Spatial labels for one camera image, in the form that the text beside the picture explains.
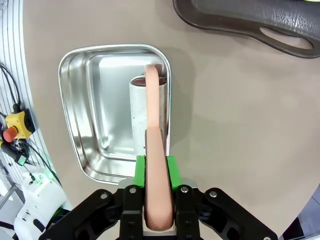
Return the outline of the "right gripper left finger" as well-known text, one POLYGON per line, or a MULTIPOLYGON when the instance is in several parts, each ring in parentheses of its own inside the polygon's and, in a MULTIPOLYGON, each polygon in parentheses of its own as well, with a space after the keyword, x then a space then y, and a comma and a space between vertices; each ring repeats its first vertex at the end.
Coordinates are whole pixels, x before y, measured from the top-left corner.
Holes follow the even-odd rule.
POLYGON ((96 240, 120 223, 120 240, 142 240, 145 200, 146 158, 136 158, 132 183, 115 193, 98 189, 56 224, 45 231, 41 240, 96 240))

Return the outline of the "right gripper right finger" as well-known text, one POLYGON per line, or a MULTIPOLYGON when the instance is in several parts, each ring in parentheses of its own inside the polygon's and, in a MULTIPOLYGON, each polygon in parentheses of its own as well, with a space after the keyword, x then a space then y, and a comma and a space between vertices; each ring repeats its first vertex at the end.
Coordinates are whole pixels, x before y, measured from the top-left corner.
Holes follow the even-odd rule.
POLYGON ((220 188, 201 192, 183 183, 174 156, 167 157, 174 202, 175 239, 200 240, 200 223, 222 240, 276 240, 278 236, 220 188))

